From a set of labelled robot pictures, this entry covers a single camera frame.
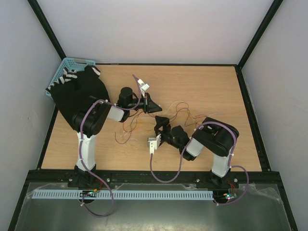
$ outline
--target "white backdrop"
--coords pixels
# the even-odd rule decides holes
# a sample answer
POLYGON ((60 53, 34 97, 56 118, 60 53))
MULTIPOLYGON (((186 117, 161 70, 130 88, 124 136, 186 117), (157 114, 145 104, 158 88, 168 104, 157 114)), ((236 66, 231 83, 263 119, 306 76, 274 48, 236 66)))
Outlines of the white backdrop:
POLYGON ((279 171, 298 230, 307 230, 308 1, 283 1, 243 73, 273 170, 279 171))
POLYGON ((38 0, 65 54, 238 64, 272 0, 38 0))
POLYGON ((25 0, 0 1, 0 231, 8 230, 28 170, 35 169, 54 102, 45 88, 61 63, 25 0))

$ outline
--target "robotic arm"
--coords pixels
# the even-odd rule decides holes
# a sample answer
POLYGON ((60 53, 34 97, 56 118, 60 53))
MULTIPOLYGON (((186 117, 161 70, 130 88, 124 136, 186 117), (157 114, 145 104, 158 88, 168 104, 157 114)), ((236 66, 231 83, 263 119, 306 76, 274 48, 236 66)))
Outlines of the robotic arm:
MULTIPOLYGON (((151 100, 150 94, 144 92, 149 86, 136 77, 138 87, 142 92, 140 101, 131 88, 123 88, 117 104, 111 104, 108 91, 99 76, 100 71, 91 65, 79 72, 64 68, 64 75, 46 89, 50 92, 65 120, 77 132, 79 144, 81 142, 80 127, 87 111, 96 101, 102 99, 102 102, 96 104, 90 111, 82 125, 82 159, 91 171, 94 171, 96 167, 94 159, 96 135, 101 131, 107 118, 124 122, 129 117, 130 110, 128 109, 134 106, 136 106, 134 110, 142 109, 145 113, 162 111, 162 108, 151 100)), ((81 159, 78 159, 75 171, 83 177, 89 177, 81 159)))
MULTIPOLYGON (((156 144, 156 140, 158 140, 157 147, 166 142, 177 148, 181 153, 190 140, 187 133, 181 126, 171 129, 169 118, 156 116, 155 119, 156 126, 154 130, 156 137, 159 137, 159 139, 149 138, 148 146, 151 148, 151 145, 156 144)), ((202 129, 196 129, 192 135, 191 142, 184 151, 183 158, 193 161, 203 148, 206 147, 214 153, 212 173, 219 178, 223 178, 230 169, 230 155, 232 155, 231 152, 234 150, 234 138, 230 131, 236 139, 239 136, 239 132, 233 126, 209 117, 203 121, 203 123, 205 122, 209 124, 203 126, 202 129)))

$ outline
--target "gray metal surface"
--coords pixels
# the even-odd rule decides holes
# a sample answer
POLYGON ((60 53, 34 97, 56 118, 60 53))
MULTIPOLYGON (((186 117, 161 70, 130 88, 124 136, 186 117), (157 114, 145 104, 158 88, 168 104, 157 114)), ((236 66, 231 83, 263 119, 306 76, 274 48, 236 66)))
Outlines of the gray metal surface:
MULTIPOLYGON (((89 207, 103 214, 109 200, 89 207)), ((116 200, 107 218, 92 217, 79 200, 27 199, 17 231, 288 231, 284 207, 266 196, 248 194, 230 206, 212 201, 116 200)))

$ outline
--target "black cloth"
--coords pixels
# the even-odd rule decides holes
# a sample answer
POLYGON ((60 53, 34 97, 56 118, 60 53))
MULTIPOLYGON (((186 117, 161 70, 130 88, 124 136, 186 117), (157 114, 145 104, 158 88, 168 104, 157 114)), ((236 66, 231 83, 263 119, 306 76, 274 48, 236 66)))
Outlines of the black cloth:
POLYGON ((69 72, 65 67, 63 76, 46 89, 72 128, 73 116, 89 96, 110 102, 106 86, 99 76, 100 71, 92 65, 86 66, 84 71, 69 72))

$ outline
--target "purple cable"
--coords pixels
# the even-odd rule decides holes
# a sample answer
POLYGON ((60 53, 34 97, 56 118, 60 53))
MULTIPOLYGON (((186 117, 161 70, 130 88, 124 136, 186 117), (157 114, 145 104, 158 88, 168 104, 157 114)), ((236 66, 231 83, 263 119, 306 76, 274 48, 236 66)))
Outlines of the purple cable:
POLYGON ((232 205, 232 204, 234 204, 235 202, 238 202, 238 201, 239 201, 243 196, 245 196, 246 193, 248 192, 248 188, 249 188, 249 176, 248 176, 248 172, 247 172, 246 169, 243 168, 242 166, 239 166, 239 165, 231 166, 231 168, 233 168, 233 167, 239 167, 239 168, 241 168, 242 170, 244 170, 244 172, 245 172, 245 174, 246 174, 246 178, 247 178, 246 188, 245 188, 243 194, 240 195, 239 198, 237 198, 236 200, 231 201, 231 202, 229 202, 229 203, 227 203, 227 204, 226 204, 226 203, 219 204, 219 203, 217 203, 217 201, 215 200, 215 198, 213 198, 213 199, 214 199, 214 202, 215 202, 217 205, 222 205, 222 206, 232 205))
POLYGON ((184 152, 185 152, 186 147, 188 146, 188 144, 190 144, 190 142, 191 142, 191 141, 189 141, 189 142, 187 143, 187 145, 183 148, 183 150, 182 150, 182 152, 181 152, 181 157, 180 157, 180 167, 179 167, 179 170, 178 170, 177 174, 175 175, 175 177, 172 178, 171 180, 166 180, 166 181, 161 180, 161 179, 159 179, 159 178, 154 174, 153 169, 152 169, 153 154, 151 154, 151 159, 150 159, 150 171, 151 171, 152 176, 155 178, 155 180, 157 180, 157 181, 159 181, 159 182, 161 182, 161 183, 167 184, 167 183, 171 183, 172 181, 174 181, 174 180, 179 176, 179 174, 180 174, 180 172, 181 172, 181 167, 182 167, 183 155, 184 155, 184 152))
MULTIPOLYGON (((135 80, 136 80, 136 82, 137 82, 137 85, 138 85, 138 78, 135 77, 134 75, 133 75, 133 77, 135 78, 135 80)), ((135 109, 135 108, 139 105, 140 100, 141 100, 141 90, 140 90, 139 86, 138 86, 138 90, 139 90, 139 95, 140 95, 140 96, 139 96, 139 99, 138 99, 137 104, 136 104, 134 107, 128 108, 128 109, 124 109, 124 108, 121 108, 121 107, 118 107, 118 106, 116 106, 116 107, 118 107, 118 108, 120 108, 120 109, 122 109, 122 110, 133 110, 133 109, 135 109)), ((83 167, 85 168, 85 170, 86 170, 88 173, 90 173, 91 175, 93 175, 95 178, 99 179, 99 180, 107 187, 107 189, 109 190, 110 195, 111 195, 111 208, 108 210, 107 213, 105 213, 105 214, 103 214, 103 215, 100 215, 100 214, 93 213, 93 212, 86 206, 86 204, 84 203, 84 198, 86 197, 86 195, 84 195, 84 196, 82 197, 81 203, 82 203, 82 206, 85 207, 85 208, 91 213, 91 215, 93 215, 94 217, 97 217, 97 218, 104 218, 104 217, 110 215, 110 214, 112 213, 113 209, 114 209, 114 195, 113 195, 112 190, 111 190, 111 188, 109 187, 109 185, 108 185, 102 178, 100 178, 99 176, 97 176, 95 173, 91 172, 91 170, 89 170, 89 169, 87 168, 87 166, 85 165, 85 163, 84 163, 84 161, 83 161, 82 153, 81 153, 81 150, 82 150, 82 143, 83 143, 83 130, 82 130, 82 129, 83 129, 83 125, 84 125, 84 123, 85 123, 85 121, 86 121, 88 115, 90 114, 91 110, 92 110, 98 103, 108 103, 109 105, 112 105, 111 103, 106 102, 105 100, 97 100, 97 101, 89 108, 89 110, 87 111, 87 113, 86 113, 85 116, 83 117, 82 122, 81 122, 81 125, 80 125, 80 139, 81 139, 81 141, 80 141, 80 145, 79 145, 79 158, 80 158, 81 164, 83 165, 83 167)))
MULTIPOLYGON (((224 129, 226 129, 226 130, 232 135, 232 137, 233 137, 233 146, 232 146, 232 148, 231 148, 231 150, 230 150, 230 153, 233 153, 233 151, 234 151, 234 149, 235 149, 235 145, 236 145, 236 137, 235 137, 233 131, 232 131, 230 128, 228 128, 226 125, 221 124, 221 123, 219 123, 219 122, 204 122, 204 123, 200 124, 200 126, 199 126, 197 129, 200 129, 201 127, 204 127, 204 125, 209 125, 209 124, 215 124, 215 125, 221 126, 221 127, 223 127, 224 129)), ((154 174, 153 169, 152 169, 153 154, 151 154, 151 158, 150 158, 150 171, 151 171, 152 176, 153 176, 157 181, 159 181, 159 182, 161 182, 161 183, 171 183, 172 181, 174 181, 174 180, 178 177, 178 175, 180 174, 181 167, 182 167, 183 155, 184 155, 184 152, 185 152, 186 148, 188 147, 188 145, 189 145, 190 143, 191 143, 191 141, 189 141, 189 142, 185 145, 185 147, 183 148, 183 150, 182 150, 182 152, 181 152, 181 157, 180 157, 180 167, 179 167, 179 170, 178 170, 177 174, 175 175, 175 177, 172 178, 171 180, 167 180, 167 181, 160 180, 160 179, 154 174)), ((230 162, 231 162, 231 155, 230 155, 229 160, 228 160, 228 167, 230 166, 230 162)))
POLYGON ((105 214, 103 214, 103 215, 99 215, 99 214, 93 213, 93 212, 86 206, 86 204, 83 202, 83 200, 84 200, 84 198, 86 197, 86 195, 84 195, 84 196, 82 197, 82 200, 81 200, 82 206, 85 207, 85 208, 91 213, 91 215, 93 215, 93 216, 96 217, 96 218, 104 218, 104 217, 110 215, 110 214, 112 213, 113 209, 114 209, 114 195, 113 195, 113 193, 112 193, 112 191, 111 191, 111 188, 109 187, 109 185, 108 185, 102 178, 100 178, 99 176, 97 176, 95 173, 91 172, 91 170, 89 170, 89 169, 87 168, 87 166, 85 165, 85 163, 84 163, 84 161, 83 161, 82 153, 81 153, 81 150, 82 150, 82 143, 83 143, 83 132, 82 132, 83 125, 84 125, 84 123, 85 123, 85 121, 86 121, 88 115, 90 114, 91 110, 92 110, 98 103, 100 103, 100 102, 104 103, 105 101, 104 101, 104 100, 98 100, 98 101, 96 101, 96 102, 89 108, 89 110, 87 111, 87 113, 86 113, 85 116, 83 117, 82 122, 81 122, 81 125, 80 125, 80 138, 81 138, 81 141, 80 141, 80 144, 79 144, 79 158, 80 158, 80 160, 81 160, 82 166, 85 168, 85 170, 86 170, 88 173, 90 173, 91 175, 93 175, 95 178, 99 179, 99 180, 107 187, 107 189, 109 190, 110 195, 111 195, 111 208, 108 210, 107 213, 105 213, 105 214))

